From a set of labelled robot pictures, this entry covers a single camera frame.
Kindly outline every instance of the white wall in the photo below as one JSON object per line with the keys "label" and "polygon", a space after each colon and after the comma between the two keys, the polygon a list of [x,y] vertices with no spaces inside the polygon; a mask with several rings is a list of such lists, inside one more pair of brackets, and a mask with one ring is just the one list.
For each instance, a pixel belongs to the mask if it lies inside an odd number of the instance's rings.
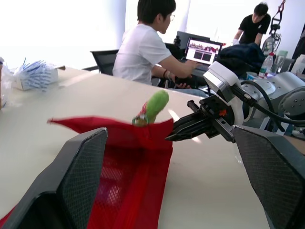
{"label": "white wall", "polygon": [[[278,6],[283,0],[267,0],[269,14],[273,17]],[[288,58],[291,58],[295,52],[296,45],[300,40],[302,29],[305,23],[305,0],[287,0],[283,12],[281,29],[277,31],[282,35],[282,41],[279,50],[288,51]]]}
{"label": "white wall", "polygon": [[[273,17],[283,0],[264,0]],[[253,13],[261,0],[191,0],[187,32],[210,37],[214,41],[231,43],[243,18]],[[283,12],[282,41],[278,50],[288,51],[291,58],[305,23],[305,0],[287,0]],[[269,37],[263,36],[263,42]]]}
{"label": "white wall", "polygon": [[0,56],[9,66],[25,57],[75,68],[95,66],[92,50],[120,47],[126,0],[8,0],[1,3]]}
{"label": "white wall", "polygon": [[231,43],[245,16],[261,0],[191,0],[187,32]]}
{"label": "white wall", "polygon": [[[176,11],[173,13],[175,15],[174,20],[171,22],[166,34],[160,34],[160,37],[166,43],[173,43],[177,31],[186,31],[190,0],[176,0],[176,3],[177,8]],[[127,0],[125,24],[126,30],[129,30],[138,23],[137,6],[138,0]]]}

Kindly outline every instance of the black hair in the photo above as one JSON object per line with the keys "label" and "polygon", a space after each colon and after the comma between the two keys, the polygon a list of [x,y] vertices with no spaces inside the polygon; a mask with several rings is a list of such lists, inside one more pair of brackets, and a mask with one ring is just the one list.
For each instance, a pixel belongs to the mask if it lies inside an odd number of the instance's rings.
{"label": "black hair", "polygon": [[139,0],[138,21],[152,24],[160,13],[164,19],[176,10],[175,0]]}
{"label": "black hair", "polygon": [[265,16],[268,12],[269,8],[268,8],[268,5],[267,3],[260,3],[258,4],[255,9],[254,9],[254,13],[261,17],[261,16]]}

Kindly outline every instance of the laptop screen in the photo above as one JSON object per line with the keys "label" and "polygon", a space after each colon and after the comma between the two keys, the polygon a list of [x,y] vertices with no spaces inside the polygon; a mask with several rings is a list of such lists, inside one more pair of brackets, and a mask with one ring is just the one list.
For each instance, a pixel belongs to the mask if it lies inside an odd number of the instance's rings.
{"label": "laptop screen", "polygon": [[189,39],[186,59],[211,65],[218,56],[222,45],[217,42]]}

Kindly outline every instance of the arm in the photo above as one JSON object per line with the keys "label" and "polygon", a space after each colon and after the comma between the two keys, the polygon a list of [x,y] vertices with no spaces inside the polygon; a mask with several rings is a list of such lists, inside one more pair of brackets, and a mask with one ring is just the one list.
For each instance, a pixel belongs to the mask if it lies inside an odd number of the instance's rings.
{"label": "arm", "polygon": [[262,35],[261,33],[258,33],[258,34],[257,34],[257,36],[256,36],[256,38],[255,38],[255,43],[256,43],[257,45],[260,45],[260,44],[261,44],[262,37],[263,37],[263,35]]}
{"label": "arm", "polygon": [[255,38],[255,43],[257,45],[260,45],[261,44],[261,41],[262,41],[262,37],[263,37],[263,34],[266,34],[267,31],[268,31],[268,28],[269,28],[269,25],[270,25],[270,16],[269,14],[267,14],[264,18],[263,18],[263,22],[262,22],[262,26],[261,28],[258,30],[258,33],[257,33],[257,36]]}
{"label": "arm", "polygon": [[199,64],[194,61],[187,61],[186,63],[181,63],[172,55],[165,58],[159,63],[163,68],[167,69],[178,78],[187,78],[192,74],[193,69],[195,69]]}
{"label": "arm", "polygon": [[156,78],[163,79],[163,75],[164,75],[165,71],[166,71],[165,68],[155,65],[152,68],[152,76],[156,77]]}
{"label": "arm", "polygon": [[[155,32],[146,34],[143,42],[139,46],[139,53],[153,66],[160,64],[164,68],[164,71],[166,69],[178,78],[189,77],[193,69],[198,65],[193,61],[187,61],[186,63],[179,62],[171,55],[162,39]],[[153,67],[152,74],[159,78],[163,76],[164,71],[162,72],[159,67]]]}
{"label": "arm", "polygon": [[235,37],[234,37],[234,39],[237,39],[237,40],[239,40],[239,38],[240,38],[240,36],[243,34],[243,30],[238,30],[237,31],[237,34],[235,35]]}

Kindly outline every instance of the hand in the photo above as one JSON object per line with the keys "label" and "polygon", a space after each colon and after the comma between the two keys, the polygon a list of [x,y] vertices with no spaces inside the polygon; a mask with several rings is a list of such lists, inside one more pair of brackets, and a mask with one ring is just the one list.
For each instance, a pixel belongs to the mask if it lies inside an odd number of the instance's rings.
{"label": "hand", "polygon": [[196,61],[186,61],[185,64],[191,66],[192,69],[195,69],[195,68],[199,67],[200,65],[202,65],[201,63],[198,63]]}
{"label": "hand", "polygon": [[233,45],[237,45],[237,44],[239,44],[239,40],[233,39]]}
{"label": "hand", "polygon": [[[169,79],[170,79],[171,81],[175,82],[176,76],[175,76],[174,74],[170,73]],[[184,88],[188,88],[188,89],[189,89],[189,88],[191,88],[190,85],[186,85],[186,83],[176,84],[176,86],[177,86],[178,88],[181,88],[181,89],[184,89]]]}

